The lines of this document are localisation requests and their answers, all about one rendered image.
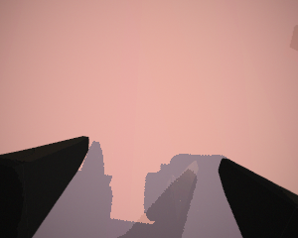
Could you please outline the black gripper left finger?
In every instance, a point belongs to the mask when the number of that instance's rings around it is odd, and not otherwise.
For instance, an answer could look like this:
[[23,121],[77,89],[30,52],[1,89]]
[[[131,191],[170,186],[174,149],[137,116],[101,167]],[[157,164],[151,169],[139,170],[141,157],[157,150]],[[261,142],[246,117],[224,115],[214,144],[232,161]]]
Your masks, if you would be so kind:
[[32,238],[81,166],[89,137],[0,155],[0,238]]

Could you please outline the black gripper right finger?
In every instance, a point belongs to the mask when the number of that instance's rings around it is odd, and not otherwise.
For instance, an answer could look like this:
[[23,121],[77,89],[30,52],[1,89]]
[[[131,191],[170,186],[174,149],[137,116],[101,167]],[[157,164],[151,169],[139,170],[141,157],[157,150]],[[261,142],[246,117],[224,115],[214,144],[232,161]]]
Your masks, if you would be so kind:
[[242,238],[298,238],[297,194],[230,159],[219,175]]

